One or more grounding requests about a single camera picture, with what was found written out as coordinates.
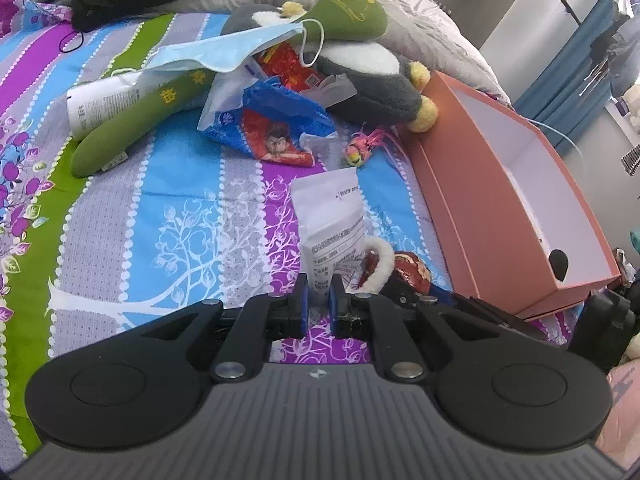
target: yellow plush foot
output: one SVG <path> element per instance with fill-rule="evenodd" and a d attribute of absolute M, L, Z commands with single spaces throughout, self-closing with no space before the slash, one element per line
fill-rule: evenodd
<path fill-rule="evenodd" d="M 415 133 L 426 132 L 438 118 L 438 107 L 435 103 L 427 96 L 420 97 L 422 98 L 422 106 L 418 110 L 418 115 L 406 126 L 409 131 Z"/>
<path fill-rule="evenodd" d="M 431 79 L 431 72 L 420 61 L 409 63 L 409 79 L 418 92 L 422 92 Z"/>
<path fill-rule="evenodd" d="M 305 12 L 305 7 L 303 7 L 302 4 L 299 4 L 297 2 L 284 2 L 282 4 L 280 15 L 283 18 L 293 18 L 294 16 L 299 16 L 300 14 L 304 14 Z"/>

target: white plastic bag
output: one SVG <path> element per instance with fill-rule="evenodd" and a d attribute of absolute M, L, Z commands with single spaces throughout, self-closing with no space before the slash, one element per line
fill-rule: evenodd
<path fill-rule="evenodd" d="M 331 276 L 345 286 L 364 252 L 362 196 L 355 168 L 329 171 L 291 183 L 291 199 L 300 232 L 300 272 L 323 302 Z"/>
<path fill-rule="evenodd" d="M 232 72 L 216 74 L 200 115 L 198 129 L 203 132 L 209 128 L 216 120 L 216 113 L 240 108 L 244 89 L 265 79 L 267 75 L 251 56 Z"/>

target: blue face mask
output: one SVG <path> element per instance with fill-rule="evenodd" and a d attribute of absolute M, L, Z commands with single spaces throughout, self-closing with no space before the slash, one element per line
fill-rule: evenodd
<path fill-rule="evenodd" d="M 231 72 L 238 68 L 248 56 L 298 34 L 304 34 L 306 37 L 306 30 L 302 23 L 281 23 L 225 34 L 208 40 L 162 46 L 145 68 L 180 72 L 208 68 L 214 72 Z"/>

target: orange box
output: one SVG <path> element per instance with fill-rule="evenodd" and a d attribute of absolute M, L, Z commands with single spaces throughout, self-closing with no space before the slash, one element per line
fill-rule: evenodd
<path fill-rule="evenodd" d="M 441 73 L 424 89 L 440 111 L 424 134 L 401 133 L 453 289 L 520 317 L 585 300 L 620 274 L 582 192 L 542 132 Z M 558 281 L 548 262 L 563 250 Z"/>

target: pink fabric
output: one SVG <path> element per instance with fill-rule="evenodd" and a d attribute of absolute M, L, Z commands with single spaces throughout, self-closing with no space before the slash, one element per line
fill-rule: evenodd
<path fill-rule="evenodd" d="M 614 368 L 607 380 L 613 407 L 596 446 L 628 469 L 640 456 L 640 360 Z"/>

